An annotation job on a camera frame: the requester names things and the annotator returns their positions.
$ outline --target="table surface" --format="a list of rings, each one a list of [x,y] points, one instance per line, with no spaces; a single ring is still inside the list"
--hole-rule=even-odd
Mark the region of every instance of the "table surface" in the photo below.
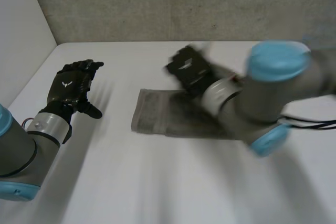
[[[9,107],[18,122],[45,106],[64,64],[103,61],[89,97],[101,120],[77,113],[33,201],[0,200],[0,223],[336,222],[336,131],[293,131],[285,146],[257,158],[240,141],[169,138],[131,132],[141,88],[176,89],[163,70],[188,42],[95,42],[58,46]],[[256,42],[214,42],[211,61],[243,72]],[[287,112],[334,119],[323,97]]]

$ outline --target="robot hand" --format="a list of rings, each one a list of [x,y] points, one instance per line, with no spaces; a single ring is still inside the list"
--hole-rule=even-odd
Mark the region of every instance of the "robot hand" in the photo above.
[[[187,46],[172,57],[166,69],[233,139],[267,156],[285,142],[290,128],[335,129],[329,127],[335,120],[281,115],[291,101],[336,94],[335,54],[335,49],[309,50],[295,41],[264,41],[251,49],[241,82],[221,79],[199,51]],[[300,126],[284,119],[320,124]]]
[[[103,62],[93,60],[65,65],[54,78],[47,98],[48,105],[43,112],[61,114],[68,122],[76,111],[95,119],[101,118],[102,113],[88,101],[87,92],[90,91],[96,71],[103,65]]]

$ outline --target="gray robot arm segment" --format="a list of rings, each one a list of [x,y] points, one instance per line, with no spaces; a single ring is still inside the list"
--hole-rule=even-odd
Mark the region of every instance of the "gray robot arm segment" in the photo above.
[[[11,119],[0,136],[0,198],[32,200],[39,191],[69,124],[52,113],[38,113],[27,132]]]

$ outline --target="blue cap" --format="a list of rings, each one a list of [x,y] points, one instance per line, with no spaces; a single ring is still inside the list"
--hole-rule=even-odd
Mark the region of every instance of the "blue cap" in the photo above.
[[[0,104],[0,136],[8,131],[12,121],[12,114]]]
[[[293,41],[269,40],[252,47],[247,75],[264,82],[285,81],[302,73],[309,63],[304,46]]]
[[[0,181],[0,198],[12,201],[29,201],[35,198],[39,186]]]
[[[288,132],[287,125],[279,125],[255,140],[250,148],[261,157],[268,156],[285,142]]]

